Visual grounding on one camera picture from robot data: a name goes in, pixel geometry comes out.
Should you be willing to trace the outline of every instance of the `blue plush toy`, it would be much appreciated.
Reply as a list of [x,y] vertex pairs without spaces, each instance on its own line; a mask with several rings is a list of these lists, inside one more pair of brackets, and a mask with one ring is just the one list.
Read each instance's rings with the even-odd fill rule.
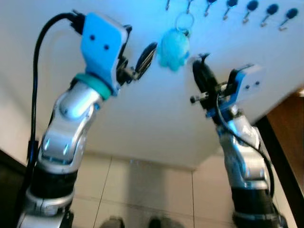
[[177,71],[180,66],[186,63],[189,57],[189,48],[189,39],[185,32],[177,29],[169,30],[158,46],[157,53],[160,65]]

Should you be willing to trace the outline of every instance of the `black cable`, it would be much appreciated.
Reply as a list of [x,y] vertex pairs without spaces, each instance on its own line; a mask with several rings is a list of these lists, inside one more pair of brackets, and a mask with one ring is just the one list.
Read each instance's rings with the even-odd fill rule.
[[259,150],[253,144],[247,142],[242,137],[240,137],[236,133],[234,133],[233,130],[231,130],[231,128],[228,126],[227,122],[224,120],[224,117],[223,117],[223,115],[220,111],[220,108],[219,108],[219,94],[217,95],[217,99],[216,99],[216,112],[217,112],[217,115],[219,117],[219,121],[221,122],[222,126],[225,128],[225,130],[227,132],[229,132],[231,135],[233,135],[237,140],[243,142],[247,146],[249,146],[252,149],[254,149],[255,151],[257,151],[263,157],[263,159],[265,161],[265,164],[266,164],[266,167],[267,167],[267,170],[268,170],[269,179],[270,179],[270,196],[271,196],[271,198],[273,198],[274,193],[275,193],[275,179],[274,179],[274,174],[272,172],[271,163],[270,163],[269,159],[265,156],[263,151]]
[[38,88],[38,57],[39,50],[42,44],[42,40],[49,30],[49,28],[54,25],[56,22],[62,19],[73,20],[74,14],[72,13],[61,13],[53,18],[51,18],[42,28],[39,37],[36,41],[35,50],[34,50],[34,59],[33,59],[33,94],[32,94],[32,113],[31,113],[31,135],[30,139],[35,140],[36,135],[36,100],[37,100],[37,88]]
[[37,89],[38,89],[38,57],[39,57],[40,47],[44,36],[46,35],[47,31],[52,25],[54,25],[56,22],[62,19],[68,19],[70,21],[73,21],[74,18],[75,15],[73,13],[61,13],[54,16],[44,25],[36,41],[35,50],[34,50],[34,59],[33,59],[33,92],[32,92],[32,109],[31,109],[31,131],[30,131],[30,140],[28,144],[28,164],[27,164],[24,180],[16,201],[15,227],[17,226],[19,215],[21,213],[22,205],[24,202],[25,192],[29,186],[38,155],[38,151],[37,151],[38,141],[36,141],[36,103],[37,103]]

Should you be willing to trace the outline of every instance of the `white wall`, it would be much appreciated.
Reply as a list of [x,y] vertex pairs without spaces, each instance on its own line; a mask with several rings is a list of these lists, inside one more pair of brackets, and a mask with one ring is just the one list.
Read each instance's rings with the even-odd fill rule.
[[[227,80],[234,67],[248,62],[266,69],[264,90],[242,104],[251,121],[267,112],[291,90],[304,82],[303,15],[300,0],[278,0],[279,12],[268,26],[259,23],[273,2],[260,1],[259,8],[243,25],[242,17],[249,0],[240,0],[222,20],[226,1],[218,0],[203,17],[205,0],[195,0],[190,11],[195,17],[190,38],[190,54],[210,52],[208,64],[219,81]],[[133,31],[125,55],[135,65],[141,51],[152,41],[159,41],[172,28],[176,16],[187,7],[186,0],[10,0],[0,6],[0,76],[11,92],[30,110],[32,56],[36,38],[52,16],[76,9],[105,13]],[[288,30],[278,31],[285,12],[299,9]],[[46,128],[55,99],[68,87],[72,77],[83,72],[79,51],[80,37],[60,22],[47,34],[39,61],[38,125]],[[118,98],[110,99],[101,110],[89,133],[88,149],[96,152],[139,159],[197,166],[218,148],[218,138],[211,120],[206,120],[199,105],[191,106],[189,97],[198,93],[191,64],[178,73],[160,68],[154,61],[137,83],[124,86]]]
[[20,163],[27,164],[30,136],[29,114],[11,93],[10,86],[0,78],[0,149]]

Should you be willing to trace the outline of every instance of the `white tile floor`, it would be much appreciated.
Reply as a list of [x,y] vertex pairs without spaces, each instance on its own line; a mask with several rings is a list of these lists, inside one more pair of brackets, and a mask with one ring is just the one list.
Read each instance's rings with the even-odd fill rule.
[[[289,228],[296,228],[279,182],[276,189],[279,209]],[[73,228],[99,228],[110,216],[122,217],[127,228],[147,228],[152,216],[169,217],[185,228],[235,227],[224,158],[219,154],[191,172],[87,153],[72,210]]]

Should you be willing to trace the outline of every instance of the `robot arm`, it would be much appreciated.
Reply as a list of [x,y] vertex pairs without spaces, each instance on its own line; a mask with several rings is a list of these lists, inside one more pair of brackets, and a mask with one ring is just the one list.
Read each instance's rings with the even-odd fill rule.
[[56,101],[25,193],[18,228],[70,228],[74,183],[96,112],[125,82],[138,80],[149,67],[156,43],[142,53],[136,68],[123,56],[132,30],[106,16],[74,12],[74,29],[82,34],[85,73]]
[[286,228],[285,218],[273,204],[274,178],[269,160],[259,149],[259,134],[236,106],[259,89],[263,71],[249,64],[234,69],[227,83],[218,84],[204,63],[207,56],[201,55],[193,63],[202,94],[190,101],[199,101],[216,124],[234,202],[234,222],[239,228]]

